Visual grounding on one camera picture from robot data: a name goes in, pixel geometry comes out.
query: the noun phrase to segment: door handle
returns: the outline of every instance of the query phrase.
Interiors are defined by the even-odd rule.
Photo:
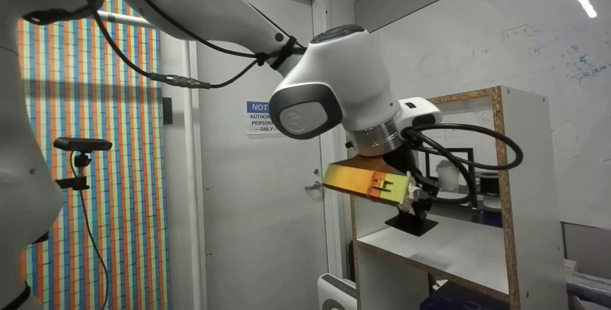
[[[305,186],[304,188],[306,191],[318,190],[318,188],[323,188],[323,184],[318,181],[314,181],[312,186]]]

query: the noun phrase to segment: cable connector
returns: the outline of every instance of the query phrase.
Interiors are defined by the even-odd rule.
[[[150,79],[153,81],[163,82],[170,86],[179,86],[181,88],[191,89],[210,89],[212,85],[208,82],[197,81],[197,79],[191,77],[184,77],[179,75],[162,75],[157,73],[151,73]]]

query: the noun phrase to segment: notice sign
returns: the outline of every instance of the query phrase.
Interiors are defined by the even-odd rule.
[[[269,103],[246,101],[247,135],[250,138],[281,137],[269,117]]]

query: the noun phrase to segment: blue sign label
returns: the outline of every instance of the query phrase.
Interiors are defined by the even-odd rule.
[[[246,101],[246,112],[247,113],[269,113],[268,102],[254,102]]]

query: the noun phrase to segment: whiteboard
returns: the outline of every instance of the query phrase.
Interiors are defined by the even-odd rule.
[[[373,34],[398,98],[548,96],[560,218],[611,229],[611,0],[590,2],[441,0]]]

